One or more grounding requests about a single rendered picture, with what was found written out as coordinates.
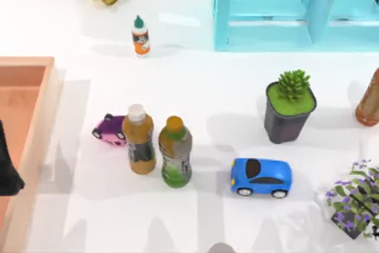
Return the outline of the green bottle with orange cap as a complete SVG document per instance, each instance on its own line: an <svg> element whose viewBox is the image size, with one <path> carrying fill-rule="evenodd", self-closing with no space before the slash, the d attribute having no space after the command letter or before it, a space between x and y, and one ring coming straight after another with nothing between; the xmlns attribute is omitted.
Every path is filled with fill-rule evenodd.
<svg viewBox="0 0 379 253"><path fill-rule="evenodd" d="M192 134L180 117L167 118L158 142L163 158L161 173L164 182L172 188L186 186L192 176Z"/></svg>

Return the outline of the brown bottle with white cap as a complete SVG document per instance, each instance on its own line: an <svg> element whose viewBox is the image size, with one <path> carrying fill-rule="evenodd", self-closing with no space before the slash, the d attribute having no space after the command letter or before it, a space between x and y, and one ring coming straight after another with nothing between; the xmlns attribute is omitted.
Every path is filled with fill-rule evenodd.
<svg viewBox="0 0 379 253"><path fill-rule="evenodd" d="M154 124L141 104L132 104L122 124L128 146L131 170L139 175L151 173L156 165L152 142Z"/></svg>

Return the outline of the pink toy car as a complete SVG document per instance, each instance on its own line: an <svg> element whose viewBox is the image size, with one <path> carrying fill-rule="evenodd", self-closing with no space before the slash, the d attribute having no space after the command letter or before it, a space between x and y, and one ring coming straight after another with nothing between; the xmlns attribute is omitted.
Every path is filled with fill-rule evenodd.
<svg viewBox="0 0 379 253"><path fill-rule="evenodd" d="M92 135L109 145L121 147L127 144L122 130L125 115L114 116L107 113L103 120L92 130Z"/></svg>

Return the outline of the small white and orange bottle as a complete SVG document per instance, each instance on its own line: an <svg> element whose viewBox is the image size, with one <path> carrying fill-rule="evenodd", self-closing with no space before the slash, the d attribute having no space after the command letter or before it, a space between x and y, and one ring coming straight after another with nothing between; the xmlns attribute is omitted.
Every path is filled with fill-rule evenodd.
<svg viewBox="0 0 379 253"><path fill-rule="evenodd" d="M136 55L147 55L150 52L149 31L139 15L134 19L131 34Z"/></svg>

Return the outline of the blue toy car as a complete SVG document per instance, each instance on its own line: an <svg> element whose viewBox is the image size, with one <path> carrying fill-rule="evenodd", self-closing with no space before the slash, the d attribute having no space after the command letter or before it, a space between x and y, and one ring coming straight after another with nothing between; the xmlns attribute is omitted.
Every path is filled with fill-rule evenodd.
<svg viewBox="0 0 379 253"><path fill-rule="evenodd" d="M231 191L240 196L269 194L285 198L293 183L293 172L285 161L236 158L230 173Z"/></svg>

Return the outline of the green plant in black pot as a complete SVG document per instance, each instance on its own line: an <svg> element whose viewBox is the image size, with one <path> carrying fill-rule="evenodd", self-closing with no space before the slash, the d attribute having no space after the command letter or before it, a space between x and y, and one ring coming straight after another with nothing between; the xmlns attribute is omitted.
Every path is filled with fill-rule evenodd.
<svg viewBox="0 0 379 253"><path fill-rule="evenodd" d="M285 71L265 91L264 128L275 144L292 142L299 137L317 100L310 88L310 75L304 70Z"/></svg>

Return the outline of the light blue rack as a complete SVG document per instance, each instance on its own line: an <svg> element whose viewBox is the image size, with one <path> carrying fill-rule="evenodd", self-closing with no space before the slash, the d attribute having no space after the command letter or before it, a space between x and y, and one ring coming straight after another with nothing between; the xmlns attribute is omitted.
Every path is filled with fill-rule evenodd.
<svg viewBox="0 0 379 253"><path fill-rule="evenodd" d="M213 0L214 48L379 52L379 0Z"/></svg>

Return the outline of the grey rounded object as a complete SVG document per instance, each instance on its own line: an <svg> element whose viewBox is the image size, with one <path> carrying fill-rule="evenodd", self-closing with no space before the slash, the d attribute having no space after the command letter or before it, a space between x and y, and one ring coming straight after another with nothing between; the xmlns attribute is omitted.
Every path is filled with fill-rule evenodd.
<svg viewBox="0 0 379 253"><path fill-rule="evenodd" d="M217 242L210 247L207 253L236 253L236 251L227 243Z"/></svg>

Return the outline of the salmon-coloured shallow box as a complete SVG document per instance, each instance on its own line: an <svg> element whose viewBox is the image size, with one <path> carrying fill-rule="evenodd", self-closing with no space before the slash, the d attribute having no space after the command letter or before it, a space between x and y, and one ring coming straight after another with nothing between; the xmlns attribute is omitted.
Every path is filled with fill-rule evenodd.
<svg viewBox="0 0 379 253"><path fill-rule="evenodd" d="M0 253L25 251L61 89L53 57L0 56L0 150L25 182L8 197L0 190Z"/></svg>

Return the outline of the purple flowering plant in pot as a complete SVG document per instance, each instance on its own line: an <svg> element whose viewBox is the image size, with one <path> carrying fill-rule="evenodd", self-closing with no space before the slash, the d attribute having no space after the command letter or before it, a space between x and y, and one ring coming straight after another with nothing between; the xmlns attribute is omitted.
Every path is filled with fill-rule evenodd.
<svg viewBox="0 0 379 253"><path fill-rule="evenodd" d="M331 221L351 239L379 239L379 166L370 159L354 162L348 177L335 182L325 198L334 210Z"/></svg>

